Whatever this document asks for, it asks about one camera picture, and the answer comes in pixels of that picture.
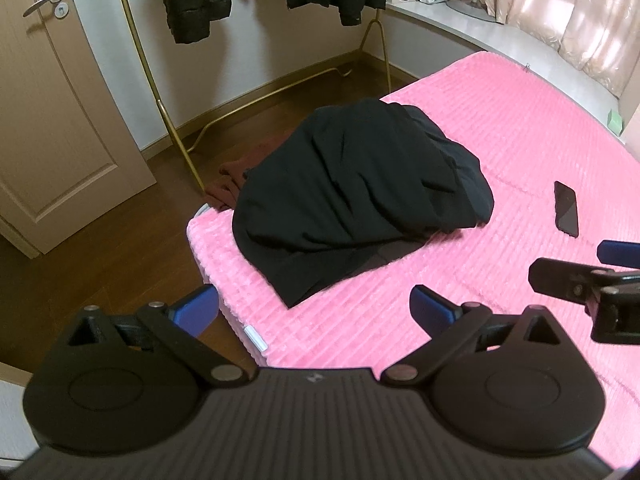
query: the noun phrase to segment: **white windowsill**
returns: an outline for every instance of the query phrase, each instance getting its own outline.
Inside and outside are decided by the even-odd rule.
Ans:
[[[446,30],[522,66],[529,65],[532,72],[558,88],[605,127],[609,111],[618,111],[618,99],[604,86],[576,70],[551,47],[518,28],[465,16],[444,3],[427,5],[417,0],[388,0],[386,8]],[[611,135],[623,142],[613,133]]]

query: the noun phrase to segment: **striped pink fabric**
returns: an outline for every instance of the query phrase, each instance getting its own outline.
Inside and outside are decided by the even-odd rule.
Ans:
[[[539,256],[595,264],[604,238],[640,240],[640,164],[564,94],[494,54],[473,54],[383,100],[420,107],[480,158],[495,195],[491,222],[436,236],[287,310],[239,253],[232,213],[209,211],[187,229],[205,280],[240,323],[260,333],[270,366],[371,367],[376,375],[428,340],[409,314],[415,283],[494,312],[546,304],[607,394],[592,449],[613,466],[633,463],[640,458],[640,348],[591,342],[582,308],[533,293],[527,269]],[[555,227],[555,180],[577,193],[578,239]]]

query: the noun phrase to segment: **reddish-brown fabric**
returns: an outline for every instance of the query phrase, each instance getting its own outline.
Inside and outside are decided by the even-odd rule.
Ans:
[[[292,133],[293,130],[288,130],[277,136],[270,137],[249,150],[238,160],[220,165],[218,173],[221,176],[205,187],[207,203],[218,211],[234,209],[240,190],[246,181],[245,172],[260,164],[268,155],[279,148]]]

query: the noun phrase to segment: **clothes rack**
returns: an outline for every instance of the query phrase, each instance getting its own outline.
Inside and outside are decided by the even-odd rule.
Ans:
[[[347,77],[349,74],[351,74],[352,70],[349,70],[345,73],[341,72],[337,67],[332,67],[332,68],[327,68],[326,70],[322,70],[321,72],[315,73],[313,75],[307,76],[305,78],[302,78],[298,81],[295,81],[291,84],[288,84],[286,86],[283,86],[281,88],[277,88],[275,89],[273,92],[269,92],[267,95],[263,95],[261,97],[258,97],[257,99],[254,99],[253,101],[244,104],[238,108],[235,108],[234,110],[231,110],[229,113],[226,113],[218,118],[215,118],[214,120],[210,121],[209,123],[205,124],[203,126],[203,128],[201,129],[200,133],[198,134],[198,137],[196,138],[195,142],[189,147],[185,147],[184,143],[182,142],[182,139],[180,138],[180,135],[178,134],[177,130],[175,129],[175,125],[174,122],[171,120],[171,117],[169,115],[169,112],[166,110],[166,107],[164,106],[164,103],[162,102],[162,97],[160,95],[160,92],[158,90],[158,86],[156,85],[156,81],[154,80],[154,75],[151,72],[151,68],[149,67],[149,63],[146,60],[146,55],[145,55],[145,50],[142,47],[142,42],[140,41],[140,35],[138,34],[138,29],[136,28],[136,23],[135,20],[133,19],[133,13],[131,11],[131,7],[129,5],[129,0],[120,0],[122,3],[122,9],[124,10],[124,15],[127,19],[127,24],[129,25],[129,31],[131,33],[131,37],[133,38],[133,43],[136,47],[136,51],[138,53],[138,57],[140,58],[140,63],[142,64],[142,69],[145,72],[145,76],[146,76],[146,80],[149,83],[149,87],[151,88],[151,92],[154,95],[154,99],[156,101],[156,106],[158,106],[158,111],[160,112],[160,116],[162,117],[162,122],[164,122],[164,126],[166,127],[167,133],[169,134],[169,138],[171,139],[172,143],[175,145],[176,148],[178,148],[178,150],[180,151],[180,154],[182,155],[182,158],[184,159],[185,163],[187,164],[187,167],[189,168],[189,170],[191,171],[191,174],[193,175],[196,183],[198,184],[198,186],[200,187],[201,190],[204,190],[204,184],[202,182],[202,179],[200,177],[200,174],[198,173],[198,170],[196,169],[193,161],[191,160],[191,156],[190,153],[197,147],[197,145],[200,143],[200,141],[202,140],[202,138],[204,137],[204,135],[209,131],[209,129],[214,126],[216,123],[220,122],[223,119],[228,118],[229,116],[235,114],[236,112],[239,112],[240,110],[244,110],[245,108],[248,108],[249,106],[255,105],[256,103],[259,103],[261,101],[264,101],[265,99],[272,97],[276,94],[279,94],[281,92],[284,92],[285,90],[288,90],[290,88],[293,88],[297,85],[300,85],[301,83],[304,83],[306,81],[309,81],[311,79],[314,79],[318,76],[327,74],[329,72],[337,72],[341,77]],[[391,70],[390,70],[390,66],[389,66],[389,57],[388,57],[388,52],[386,49],[386,38],[385,38],[385,29],[382,25],[382,22],[380,21],[380,15],[381,15],[382,11],[381,9],[376,9],[376,16],[375,18],[373,18],[370,22],[369,25],[367,25],[367,30],[364,33],[364,36],[362,38],[362,42],[360,43],[360,47],[358,49],[358,54],[359,56],[362,55],[363,51],[364,51],[364,45],[367,41],[367,38],[369,36],[369,33],[371,32],[371,27],[375,24],[380,28],[380,36],[382,38],[382,51],[383,51],[383,55],[385,57],[385,70],[386,70],[386,84],[388,87],[388,91],[389,93],[391,93],[392,88],[391,88]]]

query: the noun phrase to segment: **phone screen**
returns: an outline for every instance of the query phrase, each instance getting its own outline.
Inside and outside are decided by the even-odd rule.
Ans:
[[[562,182],[556,182],[556,227],[574,238],[578,237],[578,204],[575,191]]]

